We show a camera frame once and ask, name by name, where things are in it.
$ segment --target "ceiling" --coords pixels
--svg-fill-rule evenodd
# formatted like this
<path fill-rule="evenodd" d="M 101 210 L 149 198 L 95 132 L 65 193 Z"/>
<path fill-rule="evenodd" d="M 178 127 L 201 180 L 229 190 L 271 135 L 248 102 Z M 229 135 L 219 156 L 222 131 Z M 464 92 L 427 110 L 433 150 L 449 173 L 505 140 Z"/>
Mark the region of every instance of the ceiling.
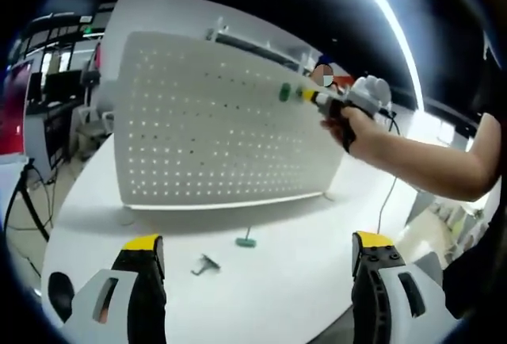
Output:
<path fill-rule="evenodd" d="M 407 97 L 414 88 L 406 60 L 373 0 L 210 1 L 285 29 L 333 57 L 353 76 L 369 73 L 385 78 L 402 95 L 401 103 L 414 104 Z M 478 90 L 483 42 L 475 19 L 459 0 L 388 2 L 406 35 L 427 109 L 454 123 L 459 122 L 457 113 L 477 120 L 471 101 Z"/>

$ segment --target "desk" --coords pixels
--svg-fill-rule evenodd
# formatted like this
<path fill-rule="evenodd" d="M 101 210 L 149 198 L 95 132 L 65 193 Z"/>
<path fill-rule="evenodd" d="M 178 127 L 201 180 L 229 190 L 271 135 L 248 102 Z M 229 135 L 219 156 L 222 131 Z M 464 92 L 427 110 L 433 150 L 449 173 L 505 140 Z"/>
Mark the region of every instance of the desk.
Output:
<path fill-rule="evenodd" d="M 34 167 L 44 182 L 51 178 L 62 159 L 69 158 L 69 139 L 74 109 L 83 104 L 82 98 L 60 105 L 29 105 L 25 118 L 26 155 L 34 159 Z"/>
<path fill-rule="evenodd" d="M 164 238 L 167 342 L 303 344 L 350 306 L 352 233 L 376 231 L 392 176 L 346 155 L 331 187 L 336 201 L 315 197 L 227 212 L 132 211 L 120 202 L 112 140 L 75 182 L 51 232 L 41 291 L 57 327 L 62 323 L 47 295 L 52 272 L 66 273 L 77 291 L 110 268 L 128 240 L 153 232 Z M 392 237 L 403 229 L 416 192 L 397 182 L 381 232 Z M 135 222 L 122 225 L 130 219 Z M 235 246 L 251 224 L 257 247 Z M 203 253 L 222 266 L 220 273 L 190 273 Z"/>

